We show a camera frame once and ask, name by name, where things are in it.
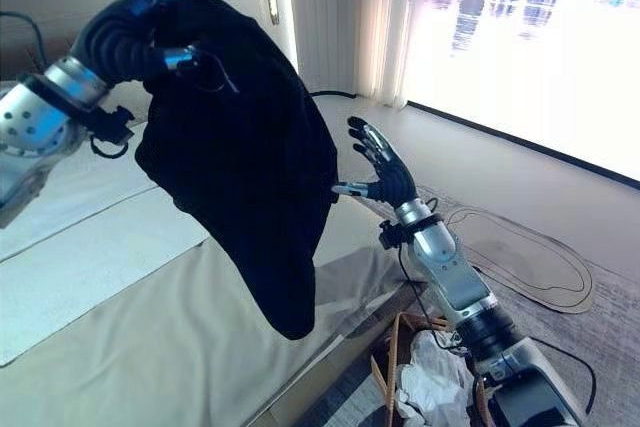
white cloth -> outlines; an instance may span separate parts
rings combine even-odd
[[[469,425],[473,376],[462,358],[435,344],[431,332],[422,331],[411,342],[411,364],[398,366],[397,386],[396,408],[407,419],[405,427]]]

carpet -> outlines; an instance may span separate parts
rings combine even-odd
[[[426,188],[419,190],[423,194],[429,192]],[[440,207],[446,210],[447,198],[443,197]],[[366,200],[364,203],[384,217],[391,218],[390,209]],[[499,276],[481,275],[524,334],[571,352],[593,367],[598,389],[588,425],[639,425],[640,284],[604,266],[588,260],[584,262],[593,277],[593,304],[586,312],[577,314],[550,310],[517,292]],[[423,297],[429,298],[428,290]],[[416,307],[414,304],[410,310],[417,311]],[[584,366],[544,345],[539,347],[577,398],[586,405],[591,385]],[[380,425],[376,422],[376,412],[382,405],[382,399],[369,374],[366,358],[356,362],[298,425]]]

robot finger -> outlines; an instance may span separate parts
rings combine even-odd
[[[331,187],[331,191],[339,195],[348,195],[350,197],[366,197],[372,200],[381,200],[382,189],[380,182],[338,182]]]

black flexible joint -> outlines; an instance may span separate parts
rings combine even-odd
[[[509,314],[499,305],[465,320],[456,331],[478,361],[497,355],[523,339]]]
[[[71,55],[110,85],[166,72],[163,51],[149,45],[141,22],[129,11],[107,8],[80,33]]]

window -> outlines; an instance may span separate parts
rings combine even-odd
[[[419,0],[404,91],[640,180],[640,0]]]

